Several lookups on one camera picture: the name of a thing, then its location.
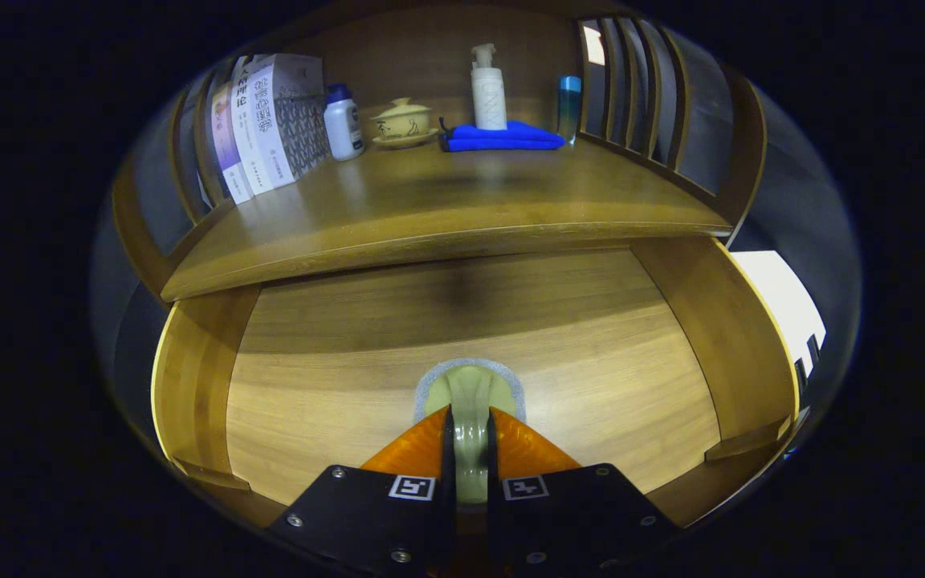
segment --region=orange gripper pad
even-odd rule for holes
[[[503,410],[491,407],[499,440],[499,478],[550,474],[581,467],[577,460]]]
[[[395,442],[377,451],[362,469],[395,475],[441,479],[441,440],[448,407],[442,407],[408,428]]]

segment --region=black background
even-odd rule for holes
[[[85,314],[96,210],[139,128],[195,71],[307,6],[5,4],[0,575],[307,575],[140,447],[103,391]],[[925,2],[638,7],[799,120],[866,260],[858,358],[825,423],[653,574],[925,574]]]

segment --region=book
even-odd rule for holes
[[[227,191],[236,204],[242,204],[252,198],[252,188],[242,167],[242,158],[238,155],[238,143],[234,141],[234,115],[230,110],[230,93],[231,83],[224,82],[213,95],[210,107],[213,146]]]
[[[242,56],[234,65],[234,76],[231,80],[230,99],[234,142],[238,146],[238,156],[242,158],[242,168],[249,180],[252,194],[266,193],[273,188],[267,166],[263,163],[263,157],[256,142],[255,114],[252,111],[250,91],[250,79],[262,59],[264,56],[261,55],[253,59],[250,56]]]
[[[260,59],[253,68],[250,93],[256,143],[272,188],[295,182],[329,157],[322,59]]]

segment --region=book spine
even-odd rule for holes
[[[284,186],[295,180],[295,175],[287,164],[287,157],[280,144],[280,131],[276,125],[275,114],[275,56],[268,56],[259,65],[250,79],[252,92],[252,124],[256,143],[263,163],[267,166],[267,175],[273,188]]]
[[[249,79],[255,72],[258,64],[249,63],[246,66],[235,67],[234,87],[230,98],[234,101],[234,141],[238,144],[238,154],[242,158],[242,168],[249,179],[252,194],[266,193],[273,188],[267,174],[267,166],[259,154],[258,143],[255,142],[255,131],[252,128],[252,96],[250,94]]]
[[[236,204],[241,205],[252,198],[252,188],[245,176],[242,158],[238,155],[238,144],[234,141],[234,114],[231,114],[230,110],[230,94],[230,82],[225,82],[217,88],[216,94],[213,95],[213,105],[210,107],[210,118],[213,125],[213,146],[216,148],[220,172],[227,183],[230,197]]]

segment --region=white book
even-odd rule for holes
[[[245,169],[245,175],[249,180],[249,187],[252,194],[266,193],[271,190],[271,179],[267,172],[267,166],[263,162],[259,145],[256,142],[255,129],[253,128],[252,95],[249,88],[250,77],[256,71],[261,58],[256,56],[252,62],[246,63],[247,57],[243,56],[234,66],[234,86],[231,88],[231,115],[232,124],[234,124],[234,141],[238,144],[238,154],[242,158],[242,168]]]
[[[273,59],[267,56],[259,62],[252,78],[249,79],[249,92],[252,94],[253,129],[263,162],[267,165],[267,175],[273,188],[292,183],[295,176],[287,157],[280,145],[280,132],[276,128],[276,112],[273,108]]]
[[[250,79],[258,149],[273,188],[295,182],[330,154],[323,126],[323,61],[269,55]]]

